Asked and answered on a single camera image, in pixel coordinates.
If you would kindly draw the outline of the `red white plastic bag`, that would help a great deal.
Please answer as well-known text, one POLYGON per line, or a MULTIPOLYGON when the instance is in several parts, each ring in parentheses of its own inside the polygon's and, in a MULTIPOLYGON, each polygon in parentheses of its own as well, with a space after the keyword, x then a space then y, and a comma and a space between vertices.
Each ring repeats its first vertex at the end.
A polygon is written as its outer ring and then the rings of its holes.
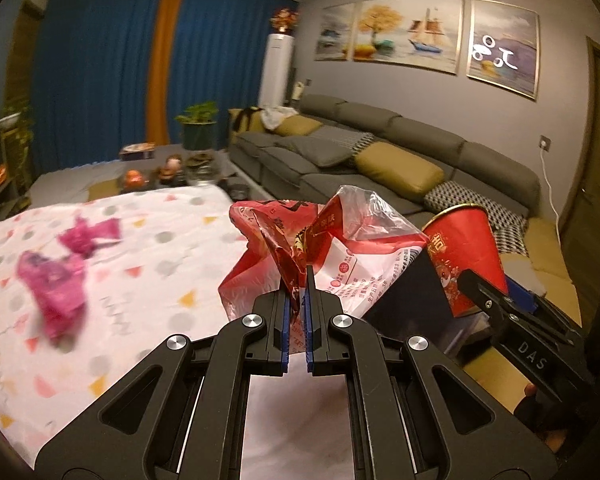
POLYGON ((362 316, 420 255, 427 235, 378 193, 340 186, 324 205, 304 200, 246 200, 230 206, 230 221, 247 249, 219 294, 228 318, 251 312, 257 296, 286 285, 291 292, 290 350, 306 348, 301 295, 306 274, 336 295, 342 310, 362 316))

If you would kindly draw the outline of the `pink plastic bag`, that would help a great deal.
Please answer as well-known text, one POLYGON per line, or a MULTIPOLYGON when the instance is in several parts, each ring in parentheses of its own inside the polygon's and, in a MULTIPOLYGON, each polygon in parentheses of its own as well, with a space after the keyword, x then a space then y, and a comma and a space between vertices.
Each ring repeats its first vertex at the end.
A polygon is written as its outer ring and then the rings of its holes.
POLYGON ((74 334, 86 311, 86 260, 99 248, 99 242, 122 240, 121 221, 111 218, 89 224, 76 216, 74 226, 57 237, 68 255, 52 259, 40 252, 24 252, 16 266, 17 278, 27 286, 42 315, 45 336, 54 344, 74 334))

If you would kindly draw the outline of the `red paper cup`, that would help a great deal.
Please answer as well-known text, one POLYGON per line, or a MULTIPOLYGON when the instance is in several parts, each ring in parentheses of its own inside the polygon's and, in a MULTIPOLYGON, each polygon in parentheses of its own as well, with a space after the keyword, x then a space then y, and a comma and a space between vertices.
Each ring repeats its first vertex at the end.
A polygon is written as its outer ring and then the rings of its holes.
POLYGON ((429 258, 440 278, 454 318, 478 311, 460 292, 464 270, 476 272, 500 292, 508 292, 506 276, 483 206, 460 204, 439 212, 422 229, 429 242, 429 258))

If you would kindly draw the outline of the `dark grey trash bin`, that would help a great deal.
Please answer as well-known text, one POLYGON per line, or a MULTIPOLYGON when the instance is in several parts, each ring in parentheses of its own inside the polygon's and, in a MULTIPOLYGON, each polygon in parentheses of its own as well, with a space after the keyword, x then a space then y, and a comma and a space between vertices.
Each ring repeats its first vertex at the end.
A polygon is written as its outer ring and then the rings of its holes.
POLYGON ((465 344, 490 337, 486 318, 479 313, 452 315, 440 278, 424 249, 364 315, 382 336, 407 341, 423 336, 451 358, 465 344))

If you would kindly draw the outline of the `patterned white tablecloth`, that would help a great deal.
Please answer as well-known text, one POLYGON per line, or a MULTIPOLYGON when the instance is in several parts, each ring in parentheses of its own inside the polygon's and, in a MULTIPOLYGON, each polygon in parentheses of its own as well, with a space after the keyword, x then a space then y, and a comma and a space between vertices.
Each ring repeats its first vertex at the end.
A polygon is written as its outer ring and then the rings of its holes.
MULTIPOLYGON (((167 336, 200 339, 226 323, 219 284, 246 248, 229 209, 227 195, 208 185, 47 206, 0 222, 0 430, 27 466, 167 336), (85 263, 82 327, 51 342, 17 263, 24 252, 62 258, 58 237, 76 218, 117 219, 122 237, 85 263)), ((285 376, 254 378, 242 476, 351 478, 346 397, 342 378, 311 376, 300 354, 285 376)))

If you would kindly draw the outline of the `yellow cushion near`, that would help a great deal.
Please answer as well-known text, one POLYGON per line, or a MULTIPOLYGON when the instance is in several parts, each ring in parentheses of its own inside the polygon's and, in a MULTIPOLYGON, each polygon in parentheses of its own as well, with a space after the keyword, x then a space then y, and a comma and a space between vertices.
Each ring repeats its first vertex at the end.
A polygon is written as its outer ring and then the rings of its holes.
POLYGON ((360 174, 412 202, 420 202, 444 181, 442 168, 386 142, 373 143, 354 162, 360 174))

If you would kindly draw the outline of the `yellow cushion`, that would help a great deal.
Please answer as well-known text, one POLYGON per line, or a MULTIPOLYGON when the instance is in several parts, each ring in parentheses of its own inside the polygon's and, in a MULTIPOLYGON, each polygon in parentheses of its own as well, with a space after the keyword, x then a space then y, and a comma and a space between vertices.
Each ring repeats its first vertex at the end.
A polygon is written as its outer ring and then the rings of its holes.
POLYGON ((354 162, 360 174, 412 202, 420 202, 444 181, 442 168, 386 142, 373 143, 354 162))
POLYGON ((279 136, 308 136, 321 127, 323 124, 316 119, 294 115, 285 118, 274 132, 279 136))

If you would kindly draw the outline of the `dark TV cabinet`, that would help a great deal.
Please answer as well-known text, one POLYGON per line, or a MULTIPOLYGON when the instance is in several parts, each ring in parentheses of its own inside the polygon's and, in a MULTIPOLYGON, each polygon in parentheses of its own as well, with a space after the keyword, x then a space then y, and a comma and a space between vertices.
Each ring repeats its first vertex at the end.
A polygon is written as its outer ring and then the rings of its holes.
POLYGON ((25 211, 31 205, 27 194, 19 194, 15 181, 6 179, 0 186, 0 222, 25 211))

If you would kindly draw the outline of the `far patterned cushion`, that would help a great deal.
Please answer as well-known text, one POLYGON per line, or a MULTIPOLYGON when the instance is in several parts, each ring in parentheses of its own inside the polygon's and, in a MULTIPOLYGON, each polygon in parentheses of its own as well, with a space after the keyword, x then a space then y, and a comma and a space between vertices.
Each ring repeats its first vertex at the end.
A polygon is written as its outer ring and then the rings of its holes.
POLYGON ((318 128, 313 135, 317 139, 334 142, 342 148, 346 148, 352 156, 356 156, 377 141, 373 133, 335 126, 318 128))

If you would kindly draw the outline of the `grey cushion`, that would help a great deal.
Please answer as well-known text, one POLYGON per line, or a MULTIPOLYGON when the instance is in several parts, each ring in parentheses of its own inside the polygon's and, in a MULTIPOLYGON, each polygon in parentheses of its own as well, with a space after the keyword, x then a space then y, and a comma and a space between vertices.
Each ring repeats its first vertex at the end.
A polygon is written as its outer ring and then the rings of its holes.
POLYGON ((350 157, 348 148, 335 142, 313 139, 310 136, 285 136, 275 141, 276 148, 286 148, 318 168, 330 168, 344 164, 350 157))

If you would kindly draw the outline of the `orange curtain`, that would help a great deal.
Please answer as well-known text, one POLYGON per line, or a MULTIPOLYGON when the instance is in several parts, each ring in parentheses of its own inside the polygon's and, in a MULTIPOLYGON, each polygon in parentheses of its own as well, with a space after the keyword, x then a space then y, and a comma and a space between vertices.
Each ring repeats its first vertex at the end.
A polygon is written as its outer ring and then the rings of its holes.
POLYGON ((170 143, 168 104, 171 56, 183 0, 159 0, 154 21, 146 87, 146 140, 170 143))

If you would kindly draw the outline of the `grey sectional sofa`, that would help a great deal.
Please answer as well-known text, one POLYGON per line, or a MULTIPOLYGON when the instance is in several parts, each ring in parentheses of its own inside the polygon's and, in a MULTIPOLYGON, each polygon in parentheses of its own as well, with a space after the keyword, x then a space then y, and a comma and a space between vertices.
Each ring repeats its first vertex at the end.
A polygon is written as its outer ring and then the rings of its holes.
POLYGON ((555 227, 539 215, 539 176, 516 160, 392 110, 310 94, 275 128, 257 107, 228 112, 230 160, 276 198, 324 204, 340 186, 378 193, 421 228, 461 204, 486 208, 507 271, 570 318, 581 310, 555 227))

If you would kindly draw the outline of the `potted green plant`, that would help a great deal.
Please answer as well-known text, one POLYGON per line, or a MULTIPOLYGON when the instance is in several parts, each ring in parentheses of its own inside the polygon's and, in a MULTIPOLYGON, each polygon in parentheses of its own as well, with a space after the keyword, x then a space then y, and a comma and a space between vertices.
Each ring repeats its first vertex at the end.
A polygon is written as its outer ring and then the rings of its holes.
POLYGON ((187 151, 211 150, 218 113, 218 104, 206 101, 189 105, 176 116, 175 120, 182 128, 183 148, 187 151))

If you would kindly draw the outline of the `yellow cushion far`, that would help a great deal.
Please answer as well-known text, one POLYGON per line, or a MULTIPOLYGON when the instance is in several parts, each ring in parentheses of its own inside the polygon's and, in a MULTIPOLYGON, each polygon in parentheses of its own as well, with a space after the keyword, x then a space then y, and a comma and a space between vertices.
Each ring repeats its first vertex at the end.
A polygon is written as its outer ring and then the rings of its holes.
POLYGON ((285 118, 274 132, 279 136, 308 136, 321 127, 323 124, 316 119, 294 115, 285 118))

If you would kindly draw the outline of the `plant on stand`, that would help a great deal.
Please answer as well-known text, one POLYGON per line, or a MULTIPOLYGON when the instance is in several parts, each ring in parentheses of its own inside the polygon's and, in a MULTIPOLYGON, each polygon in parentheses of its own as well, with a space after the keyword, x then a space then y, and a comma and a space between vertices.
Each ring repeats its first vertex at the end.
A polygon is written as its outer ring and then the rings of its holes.
POLYGON ((6 107, 0 117, 0 162, 23 193, 30 190, 34 181, 33 138, 31 105, 6 107))

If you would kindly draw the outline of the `white standing air conditioner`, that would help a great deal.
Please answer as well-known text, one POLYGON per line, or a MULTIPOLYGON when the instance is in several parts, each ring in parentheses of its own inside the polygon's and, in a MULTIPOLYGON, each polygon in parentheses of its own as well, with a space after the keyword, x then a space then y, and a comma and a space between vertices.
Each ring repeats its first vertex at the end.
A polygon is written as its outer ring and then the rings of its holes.
POLYGON ((261 76, 258 107, 282 106, 285 101, 294 37, 269 34, 261 76))

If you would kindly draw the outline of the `blue curtain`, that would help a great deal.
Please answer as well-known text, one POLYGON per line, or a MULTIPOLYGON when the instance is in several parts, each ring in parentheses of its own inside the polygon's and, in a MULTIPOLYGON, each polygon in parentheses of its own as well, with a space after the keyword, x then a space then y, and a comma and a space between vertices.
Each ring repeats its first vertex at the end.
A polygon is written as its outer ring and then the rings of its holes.
MULTIPOLYGON (((159 0, 50 0, 36 45, 33 160, 41 172, 117 158, 146 140, 146 87, 159 0)), ((213 146, 227 144, 228 112, 256 104, 270 18, 294 0, 183 0, 168 104, 175 117, 218 104, 213 146)))

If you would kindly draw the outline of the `flower decoration on conditioner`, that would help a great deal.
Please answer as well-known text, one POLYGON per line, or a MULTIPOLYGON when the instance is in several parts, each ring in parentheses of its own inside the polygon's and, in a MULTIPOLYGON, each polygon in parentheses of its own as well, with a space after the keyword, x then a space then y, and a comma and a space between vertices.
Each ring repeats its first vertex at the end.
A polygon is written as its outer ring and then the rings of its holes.
POLYGON ((298 23, 299 12, 289 8, 277 10, 270 18, 271 27, 276 34, 292 35, 298 23))

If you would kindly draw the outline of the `triptych wall painting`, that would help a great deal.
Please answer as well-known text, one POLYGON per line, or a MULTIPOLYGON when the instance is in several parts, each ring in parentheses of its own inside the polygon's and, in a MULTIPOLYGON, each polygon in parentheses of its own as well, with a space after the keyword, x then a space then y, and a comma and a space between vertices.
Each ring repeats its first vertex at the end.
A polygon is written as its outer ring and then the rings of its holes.
POLYGON ((540 70, 536 12, 494 0, 364 0, 321 12, 314 58, 466 75, 534 100, 540 70))

